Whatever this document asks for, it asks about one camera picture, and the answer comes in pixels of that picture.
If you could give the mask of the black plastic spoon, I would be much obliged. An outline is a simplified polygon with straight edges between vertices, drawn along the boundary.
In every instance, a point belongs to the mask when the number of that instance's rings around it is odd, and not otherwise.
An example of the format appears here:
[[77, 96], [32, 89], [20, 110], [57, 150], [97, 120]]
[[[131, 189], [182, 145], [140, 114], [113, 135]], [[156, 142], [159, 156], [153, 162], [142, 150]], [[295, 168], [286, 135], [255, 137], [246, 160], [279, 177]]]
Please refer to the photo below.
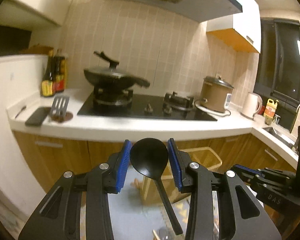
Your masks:
[[154, 181], [173, 231], [176, 235], [181, 235], [183, 233], [182, 227], [173, 211], [161, 180], [168, 163], [168, 150], [165, 144], [155, 138], [144, 138], [137, 141], [130, 150], [130, 162], [140, 174]]

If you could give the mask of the clear grey plastic spoon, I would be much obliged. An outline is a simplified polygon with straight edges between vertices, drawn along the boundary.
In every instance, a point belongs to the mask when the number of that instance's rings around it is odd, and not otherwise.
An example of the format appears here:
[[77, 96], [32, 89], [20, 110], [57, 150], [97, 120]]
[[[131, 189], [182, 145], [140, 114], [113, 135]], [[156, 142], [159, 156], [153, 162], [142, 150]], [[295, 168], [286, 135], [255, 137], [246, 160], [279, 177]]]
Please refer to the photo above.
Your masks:
[[164, 227], [159, 229], [158, 235], [161, 240], [174, 240], [175, 237], [173, 230]]

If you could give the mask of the wooden chopstick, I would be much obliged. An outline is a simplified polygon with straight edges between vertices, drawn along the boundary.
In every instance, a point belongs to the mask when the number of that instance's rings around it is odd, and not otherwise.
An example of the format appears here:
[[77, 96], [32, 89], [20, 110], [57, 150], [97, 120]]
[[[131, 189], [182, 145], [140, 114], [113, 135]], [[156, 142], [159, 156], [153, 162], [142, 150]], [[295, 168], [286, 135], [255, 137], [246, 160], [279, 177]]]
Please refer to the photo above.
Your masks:
[[152, 233], [153, 233], [154, 240], [160, 240], [160, 237], [155, 230], [152, 230]]

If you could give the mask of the yellow oil bottle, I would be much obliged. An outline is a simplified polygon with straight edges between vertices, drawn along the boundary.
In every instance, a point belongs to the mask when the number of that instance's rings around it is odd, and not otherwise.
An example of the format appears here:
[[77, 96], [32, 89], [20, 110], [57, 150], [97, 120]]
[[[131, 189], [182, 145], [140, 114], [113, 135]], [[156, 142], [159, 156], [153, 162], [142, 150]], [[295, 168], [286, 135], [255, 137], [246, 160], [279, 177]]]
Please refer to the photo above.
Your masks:
[[265, 110], [264, 110], [264, 114], [263, 114], [264, 123], [266, 125], [270, 125], [272, 123], [278, 103], [279, 103], [278, 100], [268, 99]]

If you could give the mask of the brown rice cooker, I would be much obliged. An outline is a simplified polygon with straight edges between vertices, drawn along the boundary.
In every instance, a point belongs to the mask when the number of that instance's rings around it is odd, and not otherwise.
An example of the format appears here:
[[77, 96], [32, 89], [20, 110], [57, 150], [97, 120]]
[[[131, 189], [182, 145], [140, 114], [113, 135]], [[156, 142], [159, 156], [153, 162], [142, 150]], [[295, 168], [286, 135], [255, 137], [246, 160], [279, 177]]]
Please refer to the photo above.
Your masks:
[[213, 76], [206, 76], [200, 93], [200, 104], [212, 111], [225, 113], [228, 109], [234, 87]]

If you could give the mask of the round brown coaster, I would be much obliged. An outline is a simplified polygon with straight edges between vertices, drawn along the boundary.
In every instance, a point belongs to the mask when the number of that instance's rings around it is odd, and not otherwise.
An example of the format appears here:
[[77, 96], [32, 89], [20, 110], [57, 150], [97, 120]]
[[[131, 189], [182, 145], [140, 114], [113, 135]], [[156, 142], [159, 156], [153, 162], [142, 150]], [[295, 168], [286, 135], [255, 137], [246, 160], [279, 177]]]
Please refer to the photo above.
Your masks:
[[71, 112], [66, 112], [65, 116], [63, 115], [54, 115], [51, 117], [51, 120], [57, 123], [63, 123], [66, 121], [70, 121], [74, 115]]

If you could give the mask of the dark window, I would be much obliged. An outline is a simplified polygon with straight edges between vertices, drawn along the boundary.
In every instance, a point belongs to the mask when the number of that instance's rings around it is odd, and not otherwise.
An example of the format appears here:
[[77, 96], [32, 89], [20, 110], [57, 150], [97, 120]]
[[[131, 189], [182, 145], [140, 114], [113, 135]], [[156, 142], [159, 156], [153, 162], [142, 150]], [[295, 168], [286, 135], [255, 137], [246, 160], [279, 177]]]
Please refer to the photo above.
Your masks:
[[279, 125], [291, 131], [300, 104], [300, 23], [282, 18], [261, 20], [261, 53], [254, 93], [263, 105], [278, 101]]

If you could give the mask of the metal slotted spatula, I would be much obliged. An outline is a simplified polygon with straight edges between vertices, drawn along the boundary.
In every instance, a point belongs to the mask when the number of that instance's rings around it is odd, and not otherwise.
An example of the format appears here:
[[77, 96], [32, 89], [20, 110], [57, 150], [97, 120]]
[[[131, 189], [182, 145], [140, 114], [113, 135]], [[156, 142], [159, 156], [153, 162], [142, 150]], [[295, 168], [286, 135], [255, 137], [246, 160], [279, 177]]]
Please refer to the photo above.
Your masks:
[[57, 95], [54, 97], [49, 116], [63, 115], [65, 116], [68, 108], [70, 97], [64, 95]]

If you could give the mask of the small spoon on counter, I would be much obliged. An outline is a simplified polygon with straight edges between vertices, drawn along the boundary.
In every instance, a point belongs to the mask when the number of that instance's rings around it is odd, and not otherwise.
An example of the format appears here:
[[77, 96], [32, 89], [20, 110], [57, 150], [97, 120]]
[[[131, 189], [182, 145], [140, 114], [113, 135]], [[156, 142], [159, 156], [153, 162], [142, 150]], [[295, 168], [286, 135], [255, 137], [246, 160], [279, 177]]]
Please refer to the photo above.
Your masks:
[[19, 112], [15, 115], [15, 119], [26, 109], [26, 105], [24, 105], [20, 110]]

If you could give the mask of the black gas stove top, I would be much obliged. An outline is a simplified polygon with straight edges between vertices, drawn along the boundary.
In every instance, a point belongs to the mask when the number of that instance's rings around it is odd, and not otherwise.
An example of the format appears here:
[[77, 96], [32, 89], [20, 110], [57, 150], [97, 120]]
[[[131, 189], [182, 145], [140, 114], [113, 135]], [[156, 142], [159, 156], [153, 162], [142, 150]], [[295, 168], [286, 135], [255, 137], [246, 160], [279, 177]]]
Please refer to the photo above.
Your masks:
[[164, 105], [162, 96], [134, 94], [132, 102], [128, 106], [102, 106], [96, 105], [91, 94], [78, 111], [81, 116], [102, 116], [112, 118], [138, 118], [160, 120], [186, 120], [186, 121], [216, 121], [209, 114], [193, 108], [191, 111], [171, 109]]

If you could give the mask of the dark soy sauce bottle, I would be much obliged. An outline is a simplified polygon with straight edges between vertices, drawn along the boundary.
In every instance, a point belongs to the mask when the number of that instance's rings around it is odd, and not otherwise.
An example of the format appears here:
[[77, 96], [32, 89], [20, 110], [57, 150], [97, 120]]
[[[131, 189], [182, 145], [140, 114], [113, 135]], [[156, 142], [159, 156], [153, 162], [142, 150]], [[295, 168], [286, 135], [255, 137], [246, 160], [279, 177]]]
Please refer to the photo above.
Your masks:
[[56, 93], [56, 78], [53, 68], [53, 49], [48, 53], [47, 67], [42, 79], [42, 96], [52, 97]]

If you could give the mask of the black wok with lid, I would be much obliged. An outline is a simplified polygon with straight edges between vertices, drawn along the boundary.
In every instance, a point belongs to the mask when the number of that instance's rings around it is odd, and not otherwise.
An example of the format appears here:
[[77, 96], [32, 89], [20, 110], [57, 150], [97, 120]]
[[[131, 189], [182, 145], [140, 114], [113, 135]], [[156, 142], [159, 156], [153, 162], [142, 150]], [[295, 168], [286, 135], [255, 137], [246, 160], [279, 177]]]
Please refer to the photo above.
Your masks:
[[86, 80], [94, 87], [125, 90], [134, 85], [145, 88], [150, 86], [148, 80], [117, 69], [119, 61], [110, 59], [103, 51], [94, 51], [94, 55], [109, 63], [108, 67], [97, 66], [83, 70]]

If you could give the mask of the red label sauce bottle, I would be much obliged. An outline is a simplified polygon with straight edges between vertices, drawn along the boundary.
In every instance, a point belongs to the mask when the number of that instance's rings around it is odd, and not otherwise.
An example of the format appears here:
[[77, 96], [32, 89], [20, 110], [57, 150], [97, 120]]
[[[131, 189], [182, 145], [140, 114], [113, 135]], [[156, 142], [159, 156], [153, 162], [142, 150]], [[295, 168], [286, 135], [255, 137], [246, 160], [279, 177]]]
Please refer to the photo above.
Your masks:
[[61, 49], [57, 49], [57, 53], [54, 56], [55, 64], [55, 78], [56, 78], [56, 92], [61, 93], [65, 90], [65, 63], [66, 58], [62, 54]]

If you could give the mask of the white orange wall cabinet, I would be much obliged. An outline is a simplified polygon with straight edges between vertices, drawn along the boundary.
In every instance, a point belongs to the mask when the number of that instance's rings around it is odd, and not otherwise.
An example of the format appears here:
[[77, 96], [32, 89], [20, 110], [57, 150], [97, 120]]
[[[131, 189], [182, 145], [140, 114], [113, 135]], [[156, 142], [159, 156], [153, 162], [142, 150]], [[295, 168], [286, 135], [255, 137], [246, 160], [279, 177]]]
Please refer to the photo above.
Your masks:
[[206, 32], [222, 40], [235, 51], [261, 52], [261, 20], [256, 3], [243, 6], [241, 13], [209, 20]]

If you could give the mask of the white left wall cabinet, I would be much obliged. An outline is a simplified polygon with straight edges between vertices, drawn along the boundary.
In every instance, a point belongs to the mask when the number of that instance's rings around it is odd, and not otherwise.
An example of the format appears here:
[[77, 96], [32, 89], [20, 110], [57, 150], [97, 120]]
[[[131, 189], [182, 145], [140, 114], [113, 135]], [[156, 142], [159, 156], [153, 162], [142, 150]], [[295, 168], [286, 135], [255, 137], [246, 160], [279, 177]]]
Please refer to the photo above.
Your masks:
[[0, 56], [35, 45], [61, 47], [72, 0], [0, 0]]

